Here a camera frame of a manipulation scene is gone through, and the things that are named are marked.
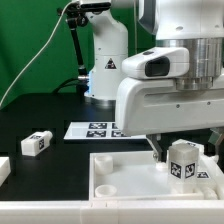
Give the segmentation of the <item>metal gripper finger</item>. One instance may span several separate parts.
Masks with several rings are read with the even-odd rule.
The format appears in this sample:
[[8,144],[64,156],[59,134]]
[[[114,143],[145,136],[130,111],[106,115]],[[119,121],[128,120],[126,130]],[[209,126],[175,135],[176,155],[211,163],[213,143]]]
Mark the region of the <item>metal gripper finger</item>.
[[156,162],[161,162],[163,160],[163,149],[159,145],[159,141],[161,140],[160,134],[149,134],[146,136],[146,139],[153,149],[153,158]]
[[209,142],[214,146],[219,146],[224,140],[224,127],[212,128]]

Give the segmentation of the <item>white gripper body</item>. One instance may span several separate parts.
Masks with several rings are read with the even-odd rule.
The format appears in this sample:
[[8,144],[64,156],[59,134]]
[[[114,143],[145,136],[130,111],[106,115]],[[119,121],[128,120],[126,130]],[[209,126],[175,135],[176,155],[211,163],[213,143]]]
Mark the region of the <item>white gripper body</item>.
[[148,135],[224,126],[224,76],[208,90],[177,91],[173,80],[124,79],[115,123],[126,135]]

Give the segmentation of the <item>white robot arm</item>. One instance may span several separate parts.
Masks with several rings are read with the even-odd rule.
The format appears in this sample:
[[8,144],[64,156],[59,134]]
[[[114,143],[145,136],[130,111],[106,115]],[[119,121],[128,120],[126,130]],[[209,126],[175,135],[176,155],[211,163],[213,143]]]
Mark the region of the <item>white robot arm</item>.
[[[128,56],[127,31],[113,7],[137,6],[155,47]],[[116,103],[128,136],[154,143],[162,133],[211,129],[224,139],[224,0],[81,0],[93,26],[95,65],[89,95]]]

